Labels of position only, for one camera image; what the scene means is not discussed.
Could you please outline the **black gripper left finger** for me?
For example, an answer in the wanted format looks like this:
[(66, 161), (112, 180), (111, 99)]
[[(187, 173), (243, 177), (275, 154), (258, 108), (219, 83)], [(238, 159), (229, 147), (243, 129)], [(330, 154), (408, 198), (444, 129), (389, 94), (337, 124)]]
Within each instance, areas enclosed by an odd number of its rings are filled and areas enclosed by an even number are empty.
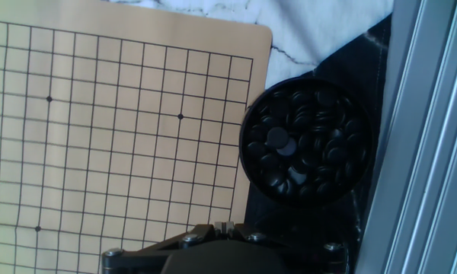
[(214, 225), (196, 225), (188, 232), (137, 251), (111, 248), (101, 254), (101, 274), (137, 273), (144, 269), (160, 272), (170, 255), (210, 241), (221, 240), (222, 232), (223, 223), (216, 222)]

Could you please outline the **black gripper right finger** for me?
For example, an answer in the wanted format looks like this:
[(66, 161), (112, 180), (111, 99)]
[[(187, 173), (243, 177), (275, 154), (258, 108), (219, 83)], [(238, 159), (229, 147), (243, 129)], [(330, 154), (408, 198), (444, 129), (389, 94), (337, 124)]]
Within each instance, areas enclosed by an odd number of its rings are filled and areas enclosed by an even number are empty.
[(251, 227), (226, 222), (222, 236), (269, 248), (290, 273), (345, 272), (345, 235), (322, 223), (266, 222)]

